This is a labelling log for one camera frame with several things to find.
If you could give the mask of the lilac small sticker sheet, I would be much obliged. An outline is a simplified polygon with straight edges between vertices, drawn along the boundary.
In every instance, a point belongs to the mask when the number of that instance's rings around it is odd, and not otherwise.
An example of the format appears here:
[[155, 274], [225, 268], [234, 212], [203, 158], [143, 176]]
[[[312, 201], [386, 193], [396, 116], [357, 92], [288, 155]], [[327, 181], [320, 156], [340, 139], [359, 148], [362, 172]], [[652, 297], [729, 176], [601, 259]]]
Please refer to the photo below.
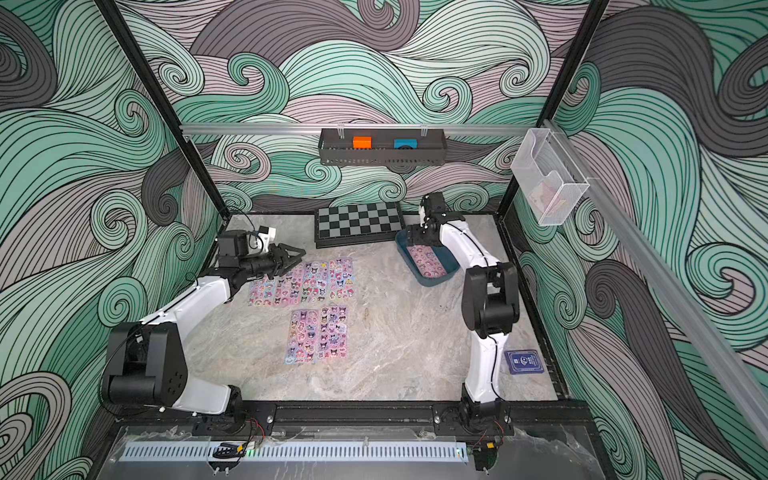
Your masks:
[[303, 303], [324, 302], [329, 292], [329, 261], [317, 260], [303, 265], [301, 301]]

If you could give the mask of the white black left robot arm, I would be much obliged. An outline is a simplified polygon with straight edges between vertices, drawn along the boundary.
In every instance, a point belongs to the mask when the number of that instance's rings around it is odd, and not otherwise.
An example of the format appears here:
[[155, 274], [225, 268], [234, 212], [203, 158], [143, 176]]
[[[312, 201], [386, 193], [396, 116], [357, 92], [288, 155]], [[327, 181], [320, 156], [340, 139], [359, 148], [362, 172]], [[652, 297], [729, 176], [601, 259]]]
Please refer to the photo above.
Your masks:
[[217, 239], [215, 265], [182, 293], [142, 320], [122, 322], [108, 339], [98, 398], [124, 418], [128, 408], [151, 408], [244, 422], [242, 394], [189, 373], [187, 337], [217, 307], [231, 301], [248, 282], [283, 276], [302, 263], [304, 249], [273, 242], [270, 228], [233, 230]]

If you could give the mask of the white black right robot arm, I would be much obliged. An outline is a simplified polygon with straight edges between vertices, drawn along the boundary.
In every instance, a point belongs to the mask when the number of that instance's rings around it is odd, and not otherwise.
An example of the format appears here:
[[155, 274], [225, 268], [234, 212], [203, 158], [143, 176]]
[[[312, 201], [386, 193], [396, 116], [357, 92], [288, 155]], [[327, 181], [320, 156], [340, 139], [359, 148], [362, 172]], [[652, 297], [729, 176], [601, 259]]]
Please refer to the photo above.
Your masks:
[[499, 375], [520, 317], [517, 269], [491, 254], [440, 192], [421, 198], [419, 223], [406, 228], [406, 238], [410, 245], [447, 248], [463, 268], [461, 313], [471, 346], [458, 416], [469, 431], [489, 428], [503, 419]]

